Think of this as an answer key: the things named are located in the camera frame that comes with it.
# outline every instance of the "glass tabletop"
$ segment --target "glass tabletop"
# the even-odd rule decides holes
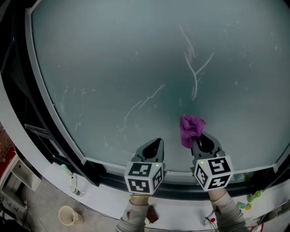
[[[164,140],[189,172],[179,118],[204,119],[235,170],[274,164],[290,136],[290,10],[282,1],[42,0],[39,67],[82,153],[126,165]]]

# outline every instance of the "paper cup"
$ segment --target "paper cup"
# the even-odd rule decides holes
[[[60,222],[65,226],[82,225],[83,218],[69,206],[62,206],[58,212]]]

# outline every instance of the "floor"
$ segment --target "floor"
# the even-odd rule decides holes
[[[29,209],[25,224],[33,232],[114,232],[118,223],[118,220],[105,218],[96,212],[89,211],[45,180],[41,182],[35,192],[25,187],[22,197],[23,200],[27,199]],[[68,227],[59,221],[58,210],[64,205],[72,207],[83,216],[84,224],[82,226]],[[164,230],[145,229],[145,231],[161,232]]]

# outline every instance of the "gray sleeve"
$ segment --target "gray sleeve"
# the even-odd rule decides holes
[[[243,213],[228,193],[212,205],[219,232],[249,232]]]
[[[143,232],[148,206],[137,206],[129,202],[115,232]]]

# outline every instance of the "purple cloth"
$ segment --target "purple cloth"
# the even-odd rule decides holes
[[[191,148],[191,137],[200,138],[206,123],[204,120],[192,115],[182,115],[179,120],[181,144]]]

